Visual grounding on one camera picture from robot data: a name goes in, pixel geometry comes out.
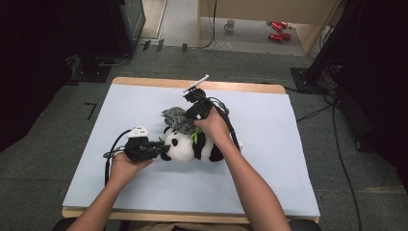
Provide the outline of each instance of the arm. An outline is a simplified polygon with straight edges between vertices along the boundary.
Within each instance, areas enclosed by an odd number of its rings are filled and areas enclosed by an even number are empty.
[[[140,170],[152,162],[145,161],[135,164],[125,154],[117,154],[113,158],[111,178],[108,184],[68,230],[103,230],[120,192]]]
[[[233,144],[229,130],[215,109],[206,119],[196,120],[206,136],[222,152],[231,172],[243,210],[254,230],[291,230],[278,198],[262,176]]]

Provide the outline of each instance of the red object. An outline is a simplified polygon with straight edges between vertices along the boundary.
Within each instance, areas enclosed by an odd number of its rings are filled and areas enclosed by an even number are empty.
[[[279,22],[271,22],[270,26],[279,33],[283,31],[283,27],[279,24]]]
[[[279,36],[286,40],[290,40],[292,38],[292,35],[289,33],[280,33]]]
[[[275,41],[281,41],[283,39],[281,36],[275,34],[269,34],[268,38]]]
[[[279,23],[279,25],[281,25],[281,27],[282,27],[283,29],[288,28],[288,23],[287,23],[287,22],[278,22],[278,23]]]

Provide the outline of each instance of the person's left hand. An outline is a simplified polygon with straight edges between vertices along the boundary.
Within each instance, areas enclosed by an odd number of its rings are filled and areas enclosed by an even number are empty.
[[[125,187],[135,175],[145,167],[153,163],[153,160],[133,163],[126,154],[118,153],[113,157],[111,167],[111,177],[109,182],[118,184],[121,188]]]

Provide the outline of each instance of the hand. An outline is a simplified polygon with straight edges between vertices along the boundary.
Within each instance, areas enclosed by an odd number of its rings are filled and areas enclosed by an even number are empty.
[[[111,177],[109,182],[118,184],[124,188],[135,177],[135,175],[145,167],[153,163],[153,160],[133,163],[126,154],[118,153],[113,158],[111,167]]]
[[[229,129],[224,119],[213,107],[210,114],[205,119],[194,121],[194,125],[201,128],[204,134],[213,141],[219,141],[225,138],[229,139]]]

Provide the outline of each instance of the stuffed animal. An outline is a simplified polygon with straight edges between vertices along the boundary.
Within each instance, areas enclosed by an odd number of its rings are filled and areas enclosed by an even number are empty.
[[[165,145],[170,145],[168,152],[161,155],[165,161],[188,162],[196,158],[203,162],[218,162],[224,159],[214,142],[203,132],[194,133],[191,137],[167,127],[165,135]]]

